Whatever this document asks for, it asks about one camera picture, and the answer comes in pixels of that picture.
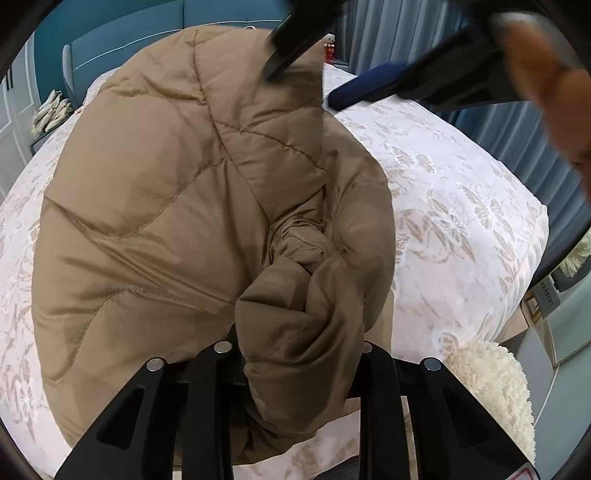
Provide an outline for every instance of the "red object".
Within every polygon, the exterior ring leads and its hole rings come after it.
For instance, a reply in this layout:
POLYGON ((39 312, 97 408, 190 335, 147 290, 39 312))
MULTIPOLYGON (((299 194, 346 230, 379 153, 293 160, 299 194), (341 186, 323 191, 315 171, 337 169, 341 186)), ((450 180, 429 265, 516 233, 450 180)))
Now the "red object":
POLYGON ((335 46, 328 45, 327 47, 324 47, 324 62, 331 63, 331 60, 334 60, 334 59, 335 59, 335 46))

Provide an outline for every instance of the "blue gripper pad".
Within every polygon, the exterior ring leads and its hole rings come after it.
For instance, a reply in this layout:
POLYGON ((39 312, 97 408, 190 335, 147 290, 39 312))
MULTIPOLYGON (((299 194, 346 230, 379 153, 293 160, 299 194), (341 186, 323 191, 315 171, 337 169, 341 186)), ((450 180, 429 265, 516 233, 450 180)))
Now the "blue gripper pad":
MULTIPOLYGON (((340 112, 358 102, 369 100, 368 97, 377 100, 372 94, 394 84, 406 67, 404 63, 388 62, 368 70, 330 92, 327 98, 328 107, 340 112)), ((392 94, 393 92, 385 93, 382 98, 392 94)))

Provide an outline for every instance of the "human hand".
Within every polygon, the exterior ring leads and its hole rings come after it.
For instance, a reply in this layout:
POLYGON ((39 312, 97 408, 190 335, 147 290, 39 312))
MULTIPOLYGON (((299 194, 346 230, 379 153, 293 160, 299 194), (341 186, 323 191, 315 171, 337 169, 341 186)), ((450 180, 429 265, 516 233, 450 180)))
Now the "human hand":
POLYGON ((541 109, 550 141, 581 174, 591 198, 591 77, 563 66, 531 24, 506 25, 503 48, 515 90, 541 109))

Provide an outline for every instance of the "floor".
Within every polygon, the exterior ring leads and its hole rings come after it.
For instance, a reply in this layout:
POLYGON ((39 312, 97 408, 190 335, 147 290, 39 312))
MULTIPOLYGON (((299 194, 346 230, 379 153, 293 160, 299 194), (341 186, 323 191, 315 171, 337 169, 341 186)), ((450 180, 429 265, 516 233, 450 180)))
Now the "floor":
POLYGON ((514 337, 518 333, 527 330, 529 324, 527 319, 525 318, 524 312, 521 310, 521 306, 517 307, 517 309, 513 312, 513 315, 507 320, 507 323, 499 333, 499 335, 495 338, 495 342, 503 343, 505 340, 508 340, 511 337, 514 337))

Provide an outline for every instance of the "small figurine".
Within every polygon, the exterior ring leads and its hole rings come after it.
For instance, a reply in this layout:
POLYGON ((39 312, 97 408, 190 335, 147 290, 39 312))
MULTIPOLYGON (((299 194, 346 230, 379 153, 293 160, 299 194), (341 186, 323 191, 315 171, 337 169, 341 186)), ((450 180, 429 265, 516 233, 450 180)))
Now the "small figurine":
POLYGON ((324 46, 324 62, 331 63, 335 59, 335 36, 332 33, 327 33, 322 39, 324 46))

